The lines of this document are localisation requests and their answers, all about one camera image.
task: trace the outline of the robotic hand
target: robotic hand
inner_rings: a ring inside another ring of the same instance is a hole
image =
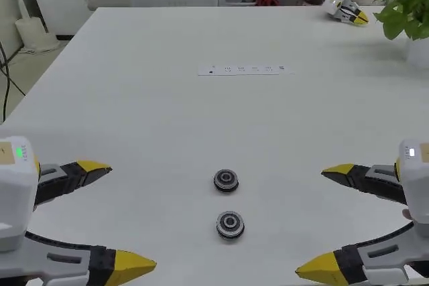
[[[301,278],[332,286],[364,281],[372,285],[404,285],[404,265],[429,278],[429,143],[405,140],[394,165],[365,167],[342,164],[322,175],[343,186],[399,202],[413,222],[391,234],[344,246],[299,267]]]
[[[324,0],[322,8],[332,18],[343,23],[366,25],[369,22],[365,13],[351,0]]]
[[[118,286],[155,269],[137,254],[103,246],[69,244],[27,231],[32,212],[112,169],[93,161],[40,165],[28,140],[0,140],[0,285]]]

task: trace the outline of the black cable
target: black cable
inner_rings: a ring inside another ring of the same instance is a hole
[[[4,76],[6,76],[6,77],[7,77],[6,73],[3,71],[2,67],[1,67],[1,64],[0,64],[0,71],[1,71],[1,73],[2,73]],[[26,93],[25,93],[22,89],[20,89],[18,85],[16,85],[16,83],[13,81],[13,79],[12,79],[12,78],[10,78],[10,77],[9,77],[9,79],[10,79],[11,83],[14,85],[14,87],[16,87],[16,89],[17,89],[18,91],[20,91],[20,93],[21,93],[23,96],[25,96],[25,95],[26,95]]]
[[[6,121],[6,106],[7,106],[7,99],[9,98],[9,90],[11,89],[11,78],[9,75],[9,64],[7,63],[6,53],[3,48],[3,44],[1,42],[0,42],[0,52],[5,61],[4,64],[6,67],[6,77],[7,77],[7,88],[6,88],[5,100],[3,101],[3,122],[4,122]]]

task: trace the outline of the floor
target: floor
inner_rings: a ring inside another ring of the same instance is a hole
[[[18,87],[21,88],[24,93],[28,93],[32,89],[33,85],[39,80],[43,73],[61,53],[67,43],[68,42],[61,42],[61,45],[57,50],[53,50],[48,53],[16,55],[9,63],[10,78],[16,83],[16,85],[18,85]],[[6,87],[6,76],[0,73],[1,110],[3,110]],[[20,91],[18,91],[18,89],[16,89],[16,87],[11,84],[9,98],[7,99],[7,116],[9,116],[15,107],[21,102],[22,98],[22,93],[20,93]]]

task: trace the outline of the metal ring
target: metal ring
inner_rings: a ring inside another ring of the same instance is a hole
[[[243,218],[234,211],[226,211],[219,214],[216,223],[216,229],[224,239],[234,240],[240,238],[244,233]]]
[[[217,171],[213,178],[214,186],[221,192],[232,192],[239,186],[237,174],[232,170]]]

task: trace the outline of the green leaves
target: green leaves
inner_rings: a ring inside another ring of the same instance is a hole
[[[374,16],[384,35],[393,40],[401,32],[413,40],[429,38],[429,0],[383,0],[387,5]]]

